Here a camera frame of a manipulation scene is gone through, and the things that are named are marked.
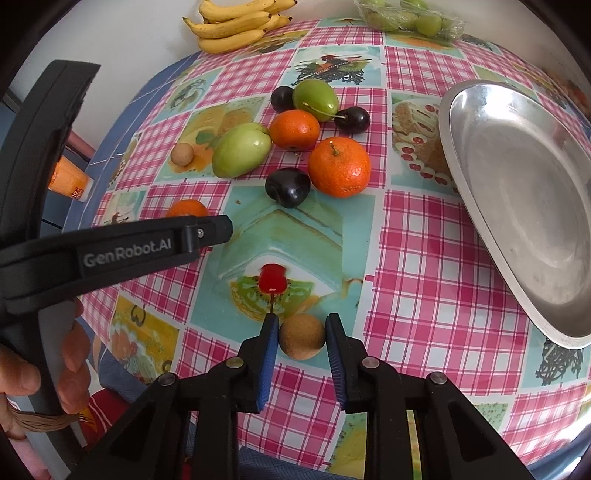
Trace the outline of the person's left hand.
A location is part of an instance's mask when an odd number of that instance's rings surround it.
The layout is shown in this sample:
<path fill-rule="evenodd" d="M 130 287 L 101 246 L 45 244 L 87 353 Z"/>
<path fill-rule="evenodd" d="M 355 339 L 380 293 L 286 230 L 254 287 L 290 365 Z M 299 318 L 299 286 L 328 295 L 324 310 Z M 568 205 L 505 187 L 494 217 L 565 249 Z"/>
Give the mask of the person's left hand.
<path fill-rule="evenodd" d="M 1 310 L 1 430 L 9 439 L 27 434 L 11 399 L 39 394 L 44 403 L 34 411 L 51 416 L 74 416 L 86 408 L 90 341 L 76 321 L 82 312 L 76 298 L 25 315 Z"/>

